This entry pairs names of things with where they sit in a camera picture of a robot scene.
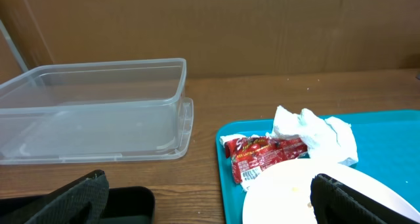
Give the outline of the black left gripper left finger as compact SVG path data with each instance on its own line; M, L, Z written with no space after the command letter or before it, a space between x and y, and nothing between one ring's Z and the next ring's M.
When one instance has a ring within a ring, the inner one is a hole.
M1 222L98 223L108 195L109 182L104 171L97 169L1 215Z

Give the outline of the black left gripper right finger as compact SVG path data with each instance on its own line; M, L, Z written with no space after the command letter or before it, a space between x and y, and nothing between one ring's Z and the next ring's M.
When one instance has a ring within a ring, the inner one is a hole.
M310 202L318 224L418 224L324 173L311 181Z

